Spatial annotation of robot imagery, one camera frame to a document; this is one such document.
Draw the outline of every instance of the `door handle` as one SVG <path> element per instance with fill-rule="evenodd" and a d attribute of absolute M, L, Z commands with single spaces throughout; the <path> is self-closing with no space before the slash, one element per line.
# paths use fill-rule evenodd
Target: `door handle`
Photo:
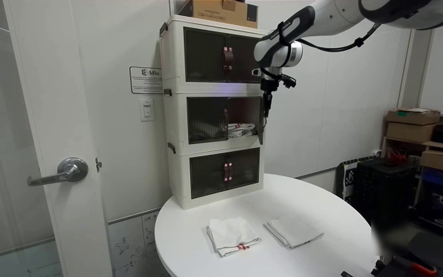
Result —
<path fill-rule="evenodd" d="M 41 185 L 49 185 L 49 184 L 73 184 L 80 182 L 86 177 L 87 174 L 87 165 L 84 160 L 76 159 L 76 157 L 69 157 L 64 159 L 58 167 L 56 167 L 56 174 L 49 176 L 49 177 L 27 177 L 26 184 L 29 187 L 41 187 Z"/>

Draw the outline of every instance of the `stacked drawer unit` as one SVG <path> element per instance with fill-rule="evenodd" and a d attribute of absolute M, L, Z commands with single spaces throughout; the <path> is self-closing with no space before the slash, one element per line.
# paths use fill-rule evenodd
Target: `stacked drawer unit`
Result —
<path fill-rule="evenodd" d="M 181 208 L 263 187 L 255 30 L 172 19 L 160 33 L 169 184 Z"/>

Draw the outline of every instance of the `folded napkin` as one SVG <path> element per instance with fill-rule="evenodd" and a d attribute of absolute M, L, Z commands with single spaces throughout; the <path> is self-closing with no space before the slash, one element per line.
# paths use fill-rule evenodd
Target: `folded napkin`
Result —
<path fill-rule="evenodd" d="M 269 220 L 264 224 L 264 228 L 290 250 L 324 236 L 324 233 L 315 230 L 298 216 Z"/>
<path fill-rule="evenodd" d="M 210 220 L 206 227 L 207 237 L 220 257 L 249 250 L 261 239 L 244 219 Z"/>

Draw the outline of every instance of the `cardboard box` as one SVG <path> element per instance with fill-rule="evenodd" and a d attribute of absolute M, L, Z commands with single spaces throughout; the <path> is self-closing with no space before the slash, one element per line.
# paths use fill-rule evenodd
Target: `cardboard box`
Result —
<path fill-rule="evenodd" d="M 424 144 L 432 137 L 435 125 L 401 125 L 389 124 L 386 137 L 389 140 Z"/>
<path fill-rule="evenodd" d="M 256 28 L 256 7 L 236 0 L 187 0 L 178 14 Z"/>
<path fill-rule="evenodd" d="M 407 125 L 433 125 L 440 122 L 440 113 L 432 110 L 392 110 L 386 116 L 386 122 L 398 122 Z"/>
<path fill-rule="evenodd" d="M 443 171 L 443 151 L 423 151 L 420 165 Z"/>

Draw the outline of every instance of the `door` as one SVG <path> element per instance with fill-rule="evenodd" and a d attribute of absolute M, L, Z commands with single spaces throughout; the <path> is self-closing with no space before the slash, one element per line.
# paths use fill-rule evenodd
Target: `door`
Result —
<path fill-rule="evenodd" d="M 0 0 L 0 277 L 112 276 L 72 17 L 67 0 Z M 81 182 L 26 185 L 67 157 Z"/>

